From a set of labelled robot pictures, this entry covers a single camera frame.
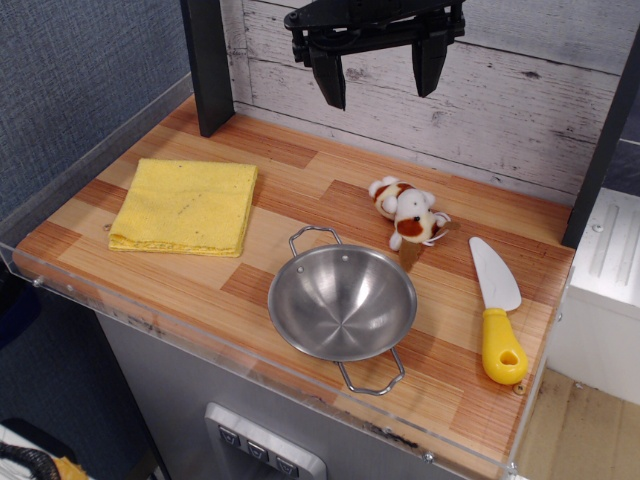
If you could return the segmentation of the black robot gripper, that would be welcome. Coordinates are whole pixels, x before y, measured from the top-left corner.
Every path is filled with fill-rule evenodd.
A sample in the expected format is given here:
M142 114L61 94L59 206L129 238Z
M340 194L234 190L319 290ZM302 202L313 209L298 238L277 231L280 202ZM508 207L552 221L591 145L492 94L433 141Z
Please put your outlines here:
M285 16L298 62L309 64L327 104L346 109L341 57L409 45L417 93L439 83L448 46L465 33L461 1L313 1Z

